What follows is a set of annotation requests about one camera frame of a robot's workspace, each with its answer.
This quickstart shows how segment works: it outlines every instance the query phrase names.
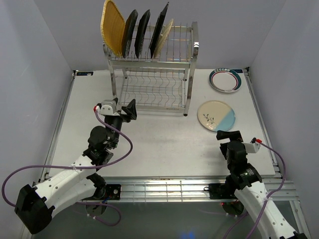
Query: metal dish rack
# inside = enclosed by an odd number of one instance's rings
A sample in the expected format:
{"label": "metal dish rack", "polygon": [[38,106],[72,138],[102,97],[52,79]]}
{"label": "metal dish rack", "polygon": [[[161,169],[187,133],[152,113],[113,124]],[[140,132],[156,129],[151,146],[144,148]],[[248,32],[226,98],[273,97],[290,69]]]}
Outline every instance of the metal dish rack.
{"label": "metal dish rack", "polygon": [[127,58],[115,56],[103,43],[113,97],[118,98],[114,70],[121,69],[124,80],[118,110],[136,99],[137,109],[183,112],[187,116],[199,48],[197,22],[191,26],[172,26],[159,56],[151,58],[149,44],[154,28],[147,27],[139,58],[133,44],[137,26]]}

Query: black plate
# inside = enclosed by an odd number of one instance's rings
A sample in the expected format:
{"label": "black plate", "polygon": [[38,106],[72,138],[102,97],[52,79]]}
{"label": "black plate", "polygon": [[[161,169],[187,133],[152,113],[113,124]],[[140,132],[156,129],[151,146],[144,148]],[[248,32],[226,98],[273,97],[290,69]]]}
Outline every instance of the black plate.
{"label": "black plate", "polygon": [[145,32],[146,32],[146,28],[148,26],[148,22],[150,19],[151,13],[150,10],[147,10],[140,22],[139,22],[139,26],[138,26],[138,32],[136,33],[136,39],[135,39],[135,55],[137,58],[139,58],[142,49],[143,49],[143,42],[144,42],[144,36],[145,36]]}
{"label": "black plate", "polygon": [[125,30],[122,39],[122,56],[126,58],[129,55],[131,42],[133,37],[133,31],[135,27],[136,20],[138,19],[138,11],[133,10],[126,20]]}
{"label": "black plate", "polygon": [[155,25],[153,36],[152,36],[151,43],[150,43],[150,46],[149,46],[149,49],[151,50],[151,57],[152,58],[153,58],[153,54],[154,54],[156,45],[157,45],[157,43],[159,41],[161,29],[163,28],[166,12],[167,12],[167,9],[168,9],[168,4],[169,4],[169,2],[164,7],[163,11],[161,11],[161,13],[159,14],[158,20],[157,20],[156,25]]}

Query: wire shelf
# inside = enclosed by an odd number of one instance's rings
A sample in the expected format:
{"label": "wire shelf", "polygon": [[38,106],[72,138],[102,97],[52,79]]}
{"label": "wire shelf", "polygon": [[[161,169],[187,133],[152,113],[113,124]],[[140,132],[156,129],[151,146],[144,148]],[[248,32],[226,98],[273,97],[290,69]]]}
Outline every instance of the wire shelf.
{"label": "wire shelf", "polygon": [[151,43],[152,34],[154,26],[147,26],[147,31],[144,37],[143,49],[140,57],[137,58],[135,55],[134,42],[136,38],[137,26],[135,26],[135,31],[133,33],[132,44],[130,47],[130,52],[128,57],[117,57],[112,53],[112,61],[151,61],[151,62],[190,62],[191,55],[189,55],[189,46],[191,43],[191,27],[182,26],[172,26],[166,42],[161,49],[160,54],[156,58],[151,58],[151,52],[149,45]]}
{"label": "wire shelf", "polygon": [[140,109],[178,110],[185,108],[185,71],[138,68],[127,70],[120,105],[132,99]]}

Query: gray wall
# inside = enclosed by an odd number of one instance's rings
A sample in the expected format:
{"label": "gray wall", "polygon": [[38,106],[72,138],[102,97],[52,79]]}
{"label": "gray wall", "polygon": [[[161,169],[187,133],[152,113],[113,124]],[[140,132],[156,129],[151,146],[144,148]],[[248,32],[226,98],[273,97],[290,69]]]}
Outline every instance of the gray wall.
{"label": "gray wall", "polygon": [[319,238],[319,1],[287,1],[251,67],[274,147],[287,162],[313,238]]}
{"label": "gray wall", "polygon": [[[0,182],[14,170],[43,164],[71,70],[33,0],[0,1]],[[16,202],[39,169],[18,173],[6,194]],[[19,237],[22,222],[0,199],[0,238]]]}
{"label": "gray wall", "polygon": [[[168,0],[114,0],[126,19],[151,10],[151,23]],[[73,70],[106,69],[100,33],[104,0],[35,0]],[[285,0],[171,0],[166,22],[198,21],[198,68],[250,66]]]}

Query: plate with blue section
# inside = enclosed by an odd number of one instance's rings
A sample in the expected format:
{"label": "plate with blue section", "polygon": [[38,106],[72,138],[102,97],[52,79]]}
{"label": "plate with blue section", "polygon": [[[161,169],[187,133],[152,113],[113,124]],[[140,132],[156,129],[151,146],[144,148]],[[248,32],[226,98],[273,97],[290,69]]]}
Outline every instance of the plate with blue section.
{"label": "plate with blue section", "polygon": [[224,93],[233,93],[241,87],[241,78],[236,71],[227,68],[218,68],[209,75],[211,86]]}
{"label": "plate with blue section", "polygon": [[208,130],[230,130],[236,120],[234,110],[222,101],[207,101],[197,111],[199,122]]}

